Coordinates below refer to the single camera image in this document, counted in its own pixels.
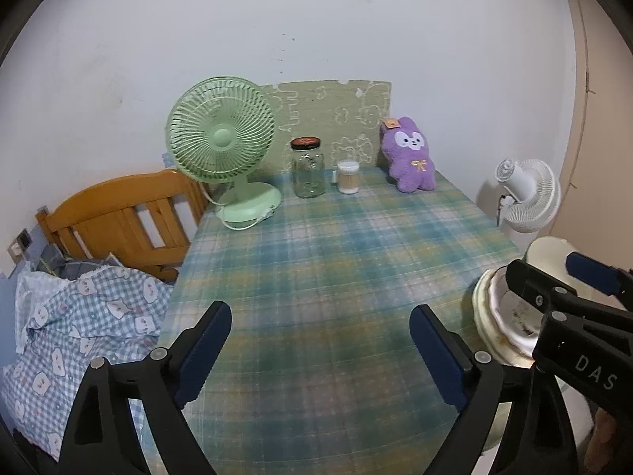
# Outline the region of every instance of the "wooden headboard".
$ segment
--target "wooden headboard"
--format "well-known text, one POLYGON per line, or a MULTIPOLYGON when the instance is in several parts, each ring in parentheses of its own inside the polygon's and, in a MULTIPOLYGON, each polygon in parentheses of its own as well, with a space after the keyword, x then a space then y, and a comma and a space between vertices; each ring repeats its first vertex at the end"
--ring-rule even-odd
POLYGON ((88 253, 102 259, 112 252, 126 266, 171 282, 178 272, 169 266, 182 263, 189 249, 171 200, 181 194, 198 224, 207 201, 197 182, 174 169, 101 182, 71 196, 54 212, 39 211, 36 219, 46 239, 73 257, 88 253), (135 209, 141 204, 150 211, 164 247, 151 243, 135 209))

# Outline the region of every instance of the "blue gripper pad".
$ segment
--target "blue gripper pad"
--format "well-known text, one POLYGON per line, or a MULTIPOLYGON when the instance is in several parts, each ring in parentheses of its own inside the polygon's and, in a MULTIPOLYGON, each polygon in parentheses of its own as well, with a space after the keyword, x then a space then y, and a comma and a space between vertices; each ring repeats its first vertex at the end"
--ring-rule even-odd
POLYGON ((409 331, 442 399, 461 412, 468 402, 464 378, 472 370, 467 355, 428 305, 419 305, 411 312, 409 331))
POLYGON ((229 337, 232 316, 230 307, 215 301, 192 329, 180 333, 172 347, 170 372, 179 378, 173 399, 179 409, 200 394, 215 360, 229 337))
POLYGON ((565 261, 567 273, 607 296, 620 292, 618 272, 578 252, 572 252, 565 261))

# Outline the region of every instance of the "jar lid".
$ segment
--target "jar lid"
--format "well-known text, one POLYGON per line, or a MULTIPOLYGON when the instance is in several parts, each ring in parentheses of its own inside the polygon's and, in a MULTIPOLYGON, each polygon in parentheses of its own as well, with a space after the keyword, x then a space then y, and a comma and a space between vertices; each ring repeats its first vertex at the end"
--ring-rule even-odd
POLYGON ((314 150, 321 146, 321 139, 318 137, 298 137, 290 141, 290 148, 293 150, 314 150))
POLYGON ((360 164, 356 161, 348 160, 348 161, 339 161, 336 165, 336 168, 340 173, 345 173, 346 175, 353 175, 357 173, 360 169, 360 164))

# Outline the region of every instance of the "fan grille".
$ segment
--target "fan grille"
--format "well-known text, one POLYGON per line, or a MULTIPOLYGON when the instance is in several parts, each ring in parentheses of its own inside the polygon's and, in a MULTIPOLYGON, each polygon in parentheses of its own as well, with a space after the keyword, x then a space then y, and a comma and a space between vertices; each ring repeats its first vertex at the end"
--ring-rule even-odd
POLYGON ((235 77, 194 85, 167 120, 167 147, 176 165, 200 182, 228 182, 247 175, 270 148, 274 134, 266 93, 235 77))
POLYGON ((508 208, 504 219, 517 232, 528 234, 547 225, 560 206, 561 190, 551 168, 539 160, 519 161, 523 171, 536 181, 536 194, 523 203, 508 208))

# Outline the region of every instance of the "power cord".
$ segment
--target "power cord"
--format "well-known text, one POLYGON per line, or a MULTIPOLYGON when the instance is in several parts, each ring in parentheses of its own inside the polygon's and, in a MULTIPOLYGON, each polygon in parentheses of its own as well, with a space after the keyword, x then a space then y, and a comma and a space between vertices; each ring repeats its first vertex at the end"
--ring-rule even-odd
POLYGON ((227 223, 226 221, 224 221, 222 218, 220 218, 220 221, 222 222, 222 225, 226 226, 227 228, 229 228, 230 230, 248 230, 249 228, 253 228, 255 225, 257 225, 258 223, 261 223, 263 220, 265 220, 266 218, 270 218, 273 215, 275 208, 274 207, 268 207, 264 213, 257 218, 254 222, 252 222, 250 225, 248 226, 243 226, 242 228, 236 228, 235 226, 231 226, 229 225, 229 223, 227 223))
POLYGON ((224 207, 226 205, 226 203, 216 202, 213 198, 211 198, 211 195, 207 192, 207 188, 202 182, 198 182, 198 184, 200 184, 200 189, 202 190, 202 193, 207 197, 207 200, 210 201, 213 205, 216 205, 218 207, 224 207))
MULTIPOLYGON (((207 200, 210 201, 213 205, 216 205, 218 207, 224 207, 225 205, 227 205, 226 203, 216 202, 213 198, 211 198, 211 195, 207 192, 207 188, 203 185, 203 183, 198 182, 198 184, 200 184, 200 189, 202 190, 203 194, 207 197, 207 200)), ((224 221, 222 218, 220 218, 220 221, 222 222, 222 225, 226 226, 230 230, 248 230, 249 228, 253 228, 258 223, 261 223, 266 218, 270 218, 273 215, 274 210, 275 210, 274 207, 268 207, 267 209, 264 210, 264 213, 259 218, 257 218, 254 222, 252 222, 248 226, 243 226, 241 228, 236 228, 235 226, 229 225, 229 223, 224 221)))
POLYGON ((497 226, 501 223, 501 210, 505 207, 510 207, 514 203, 517 203, 517 200, 510 194, 502 194, 499 196, 499 202, 497 204, 497 226))

